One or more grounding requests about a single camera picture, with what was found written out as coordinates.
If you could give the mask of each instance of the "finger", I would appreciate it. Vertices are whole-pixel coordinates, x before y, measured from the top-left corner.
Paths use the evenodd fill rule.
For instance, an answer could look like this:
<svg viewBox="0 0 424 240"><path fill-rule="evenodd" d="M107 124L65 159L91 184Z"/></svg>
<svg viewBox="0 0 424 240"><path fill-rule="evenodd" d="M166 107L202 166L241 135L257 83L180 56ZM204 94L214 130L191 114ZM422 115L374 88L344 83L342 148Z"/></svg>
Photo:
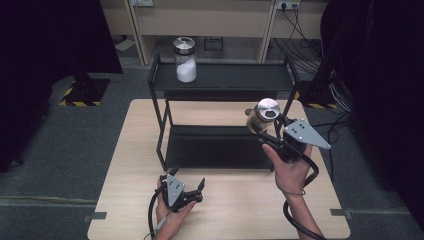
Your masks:
<svg viewBox="0 0 424 240"><path fill-rule="evenodd" d="M305 154L308 157L311 157L312 153L312 145L307 144L305 151L303 151L303 154Z"/></svg>
<svg viewBox="0 0 424 240"><path fill-rule="evenodd" d="M157 183L158 188L161 185L162 185L162 181L160 179L158 179L158 183ZM163 201L163 198L162 198L162 192L159 192L157 199L158 199L158 206L160 206L161 208L166 206L166 204L165 204L165 202Z"/></svg>
<svg viewBox="0 0 424 240"><path fill-rule="evenodd" d="M181 210L181 212L180 212L180 214L182 215L182 216L184 216L184 217L186 217L190 212L191 212L191 210L194 208L194 206L196 205L196 201L191 201L191 202L189 202L184 208L183 208L183 210Z"/></svg>
<svg viewBox="0 0 424 240"><path fill-rule="evenodd" d="M157 200L158 200L158 204L156 206L156 216L158 219L162 219L168 213L169 208L162 198L162 193L158 195Z"/></svg>
<svg viewBox="0 0 424 240"><path fill-rule="evenodd" d="M282 160L280 156L278 156L277 152L268 144L262 144L262 149L264 150L265 154L271 159L272 163L275 166L282 165Z"/></svg>

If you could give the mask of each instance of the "silver metal cylinder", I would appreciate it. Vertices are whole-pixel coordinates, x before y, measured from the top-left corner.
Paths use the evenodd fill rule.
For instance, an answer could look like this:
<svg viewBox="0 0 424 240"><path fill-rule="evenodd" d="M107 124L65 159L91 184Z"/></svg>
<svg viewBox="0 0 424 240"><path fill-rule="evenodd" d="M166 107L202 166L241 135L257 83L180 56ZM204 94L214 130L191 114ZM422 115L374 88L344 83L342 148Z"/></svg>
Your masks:
<svg viewBox="0 0 424 240"><path fill-rule="evenodd" d="M262 99L247 117L246 126L252 132L256 132L252 128L252 122L255 121L262 130L271 125L280 115L280 106L277 101L271 98Z"/></svg>

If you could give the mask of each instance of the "human arm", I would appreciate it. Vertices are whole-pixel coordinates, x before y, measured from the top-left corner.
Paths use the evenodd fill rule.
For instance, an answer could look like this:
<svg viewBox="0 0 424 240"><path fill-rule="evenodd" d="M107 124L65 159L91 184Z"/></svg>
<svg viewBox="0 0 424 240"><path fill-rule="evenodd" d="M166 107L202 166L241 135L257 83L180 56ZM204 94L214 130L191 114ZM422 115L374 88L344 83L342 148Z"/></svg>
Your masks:
<svg viewBox="0 0 424 240"><path fill-rule="evenodd" d="M173 237L175 237L175 235L177 235L178 231L180 230L184 222L184 219L193 209L194 205L196 205L196 201L190 202L181 211L179 211L178 213L174 213L163 201L162 193L159 193L157 199L158 199L158 205L156 206L157 222L159 224L161 220L163 220L165 217L166 217L166 220L157 231L155 239L170 240Z"/></svg>
<svg viewBox="0 0 424 240"><path fill-rule="evenodd" d="M302 195L310 166L302 159L285 163L269 145L263 144L262 148L274 165L275 183L286 197L293 219L308 230L323 236ZM312 146L308 145L304 154L310 157L311 152ZM298 234L302 240L313 239L299 230Z"/></svg>

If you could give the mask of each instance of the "wooden table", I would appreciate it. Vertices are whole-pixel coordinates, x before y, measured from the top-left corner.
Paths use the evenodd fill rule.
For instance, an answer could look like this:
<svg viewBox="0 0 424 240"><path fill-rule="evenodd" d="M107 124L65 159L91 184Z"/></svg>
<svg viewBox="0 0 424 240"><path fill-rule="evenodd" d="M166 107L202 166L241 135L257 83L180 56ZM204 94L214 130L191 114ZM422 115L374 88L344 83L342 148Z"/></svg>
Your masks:
<svg viewBox="0 0 424 240"><path fill-rule="evenodd" d="M242 125L248 102L171 102L174 123ZM279 101L280 107L285 101ZM294 101L290 118L305 117L300 102ZM89 239L143 239L148 234L147 212L159 175L165 174L156 154L159 126L150 99L134 100L129 108L96 213ZM166 153L167 136L163 141ZM340 209L321 154L313 149L312 159L319 176L306 187L305 199L327 238L343 239L350 234L344 216L332 216ZM186 218L176 239L297 239L296 229L283 215L284 196L269 170L180 169L175 175L186 191L206 179L204 200Z"/></svg>

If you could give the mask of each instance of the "jar lid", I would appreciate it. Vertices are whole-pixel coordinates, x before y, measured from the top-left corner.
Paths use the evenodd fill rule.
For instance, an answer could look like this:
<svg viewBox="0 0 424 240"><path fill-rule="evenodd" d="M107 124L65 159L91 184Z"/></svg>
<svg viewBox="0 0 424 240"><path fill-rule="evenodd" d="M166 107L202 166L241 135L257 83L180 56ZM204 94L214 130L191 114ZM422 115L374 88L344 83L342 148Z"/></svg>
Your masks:
<svg viewBox="0 0 424 240"><path fill-rule="evenodd" d="M280 115L280 106L271 98L264 98L258 103L259 117L264 121L272 121Z"/></svg>
<svg viewBox="0 0 424 240"><path fill-rule="evenodd" d="M181 55L193 54L196 51L194 46L194 40L189 37L179 37L174 40L174 51Z"/></svg>

